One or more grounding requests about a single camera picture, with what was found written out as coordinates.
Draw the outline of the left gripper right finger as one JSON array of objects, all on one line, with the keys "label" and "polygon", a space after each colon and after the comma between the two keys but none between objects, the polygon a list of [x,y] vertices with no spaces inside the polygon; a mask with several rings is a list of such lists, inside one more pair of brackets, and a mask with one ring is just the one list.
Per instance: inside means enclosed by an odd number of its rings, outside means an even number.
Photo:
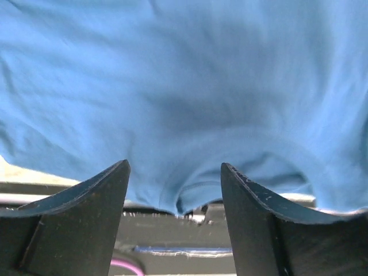
[{"label": "left gripper right finger", "polygon": [[367,274],[367,213],[306,208],[228,163],[221,189],[237,275]]}]

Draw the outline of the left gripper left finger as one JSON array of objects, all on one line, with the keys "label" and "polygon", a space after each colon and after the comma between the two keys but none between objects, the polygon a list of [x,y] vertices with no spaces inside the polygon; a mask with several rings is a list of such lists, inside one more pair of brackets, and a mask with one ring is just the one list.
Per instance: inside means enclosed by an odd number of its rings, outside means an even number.
[{"label": "left gripper left finger", "polygon": [[107,275],[129,174],[120,161],[60,193],[1,209],[1,274]]}]

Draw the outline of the blue t-shirt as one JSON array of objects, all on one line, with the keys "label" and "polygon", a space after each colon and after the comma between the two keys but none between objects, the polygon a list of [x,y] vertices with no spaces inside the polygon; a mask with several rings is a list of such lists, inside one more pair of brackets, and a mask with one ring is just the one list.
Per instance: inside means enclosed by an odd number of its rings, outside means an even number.
[{"label": "blue t-shirt", "polygon": [[2,1],[1,156],[184,214],[230,163],[367,208],[366,1]]}]

